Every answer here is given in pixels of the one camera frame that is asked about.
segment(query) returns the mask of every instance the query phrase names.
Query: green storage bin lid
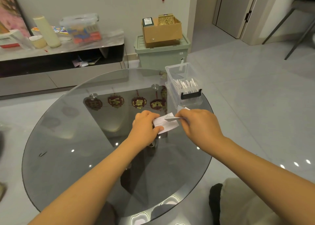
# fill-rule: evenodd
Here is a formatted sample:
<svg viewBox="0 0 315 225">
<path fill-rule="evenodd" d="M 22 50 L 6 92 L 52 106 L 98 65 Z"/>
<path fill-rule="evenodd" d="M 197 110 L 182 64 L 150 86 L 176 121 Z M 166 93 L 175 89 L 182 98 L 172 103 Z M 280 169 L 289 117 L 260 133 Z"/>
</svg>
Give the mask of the green storage bin lid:
<svg viewBox="0 0 315 225">
<path fill-rule="evenodd" d="M 179 49 L 188 49 L 190 47 L 190 41 L 186 38 L 185 35 L 180 40 L 180 44 L 164 46 L 164 47 L 155 47 L 155 48 L 147 48 L 144 43 L 143 35 L 139 35 L 135 41 L 135 50 L 136 53 L 151 53 L 151 52 L 163 52 L 163 51 L 171 51 L 171 50 L 179 50 Z"/>
</svg>

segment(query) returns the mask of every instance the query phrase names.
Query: framed painting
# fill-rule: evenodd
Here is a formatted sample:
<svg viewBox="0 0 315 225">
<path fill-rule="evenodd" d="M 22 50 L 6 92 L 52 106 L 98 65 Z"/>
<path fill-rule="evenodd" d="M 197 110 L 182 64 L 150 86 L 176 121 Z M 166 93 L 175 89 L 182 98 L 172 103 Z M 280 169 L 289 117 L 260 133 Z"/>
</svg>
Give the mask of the framed painting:
<svg viewBox="0 0 315 225">
<path fill-rule="evenodd" d="M 20 30 L 25 37 L 33 35 L 16 0 L 0 0 L 0 22 L 8 30 Z"/>
</svg>

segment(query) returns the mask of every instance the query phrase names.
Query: hand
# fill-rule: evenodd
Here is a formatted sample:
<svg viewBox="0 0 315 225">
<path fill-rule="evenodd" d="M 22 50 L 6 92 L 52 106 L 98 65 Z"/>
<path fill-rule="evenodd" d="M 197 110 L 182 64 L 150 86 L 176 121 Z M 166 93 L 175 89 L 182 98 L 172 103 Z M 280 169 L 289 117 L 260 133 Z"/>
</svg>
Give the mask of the hand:
<svg viewBox="0 0 315 225">
<path fill-rule="evenodd" d="M 207 153 L 211 154 L 225 139 L 217 117 L 207 110 L 182 109 L 175 116 L 188 119 L 189 123 L 185 119 L 180 119 L 185 133 L 196 146 Z"/>
<path fill-rule="evenodd" d="M 159 114 L 150 111 L 143 111 L 136 114 L 128 140 L 136 144 L 139 151 L 151 144 L 157 134 L 164 130 L 161 126 L 152 128 L 152 121 L 159 116 Z"/>
</svg>

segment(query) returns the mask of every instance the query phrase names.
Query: black metal leg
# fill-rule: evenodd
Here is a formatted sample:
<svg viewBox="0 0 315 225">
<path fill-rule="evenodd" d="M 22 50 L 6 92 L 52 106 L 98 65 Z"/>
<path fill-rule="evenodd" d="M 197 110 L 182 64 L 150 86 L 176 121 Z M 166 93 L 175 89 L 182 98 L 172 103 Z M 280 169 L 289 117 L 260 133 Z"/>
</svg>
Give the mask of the black metal leg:
<svg viewBox="0 0 315 225">
<path fill-rule="evenodd" d="M 299 46 L 299 44 L 305 39 L 306 35 L 311 32 L 311 30 L 313 29 L 313 27 L 315 26 L 315 19 L 312 21 L 312 23 L 310 24 L 310 26 L 308 27 L 308 29 L 304 32 L 304 34 L 302 35 L 302 37 L 296 42 L 296 44 L 294 44 L 293 48 L 291 49 L 291 51 L 289 52 L 289 54 L 286 56 L 286 58 L 284 60 L 287 60 L 290 55 L 294 52 L 294 50 Z"/>
<path fill-rule="evenodd" d="M 270 37 L 278 30 L 278 28 L 280 28 L 280 26 L 287 20 L 287 18 L 289 18 L 293 11 L 295 11 L 295 9 L 291 9 L 289 13 L 287 13 L 287 15 L 281 20 L 281 22 L 277 25 L 277 27 L 271 32 L 271 34 L 265 39 L 265 41 L 262 44 L 265 44 L 267 40 L 270 39 Z"/>
</svg>

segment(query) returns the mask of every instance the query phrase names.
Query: pale yellow bottle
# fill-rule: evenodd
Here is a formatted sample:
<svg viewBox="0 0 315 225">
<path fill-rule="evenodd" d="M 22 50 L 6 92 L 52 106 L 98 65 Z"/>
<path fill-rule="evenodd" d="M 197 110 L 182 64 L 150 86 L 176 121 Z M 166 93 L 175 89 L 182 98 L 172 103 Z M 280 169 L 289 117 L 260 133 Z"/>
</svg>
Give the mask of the pale yellow bottle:
<svg viewBox="0 0 315 225">
<path fill-rule="evenodd" d="M 61 42 L 60 42 L 58 36 L 56 35 L 56 33 L 51 28 L 48 21 L 45 19 L 45 17 L 44 16 L 38 16 L 38 17 L 35 17 L 33 19 L 34 19 L 34 22 L 37 25 L 40 33 L 42 34 L 42 36 L 46 40 L 47 44 L 51 48 L 59 47 L 61 45 Z"/>
</svg>

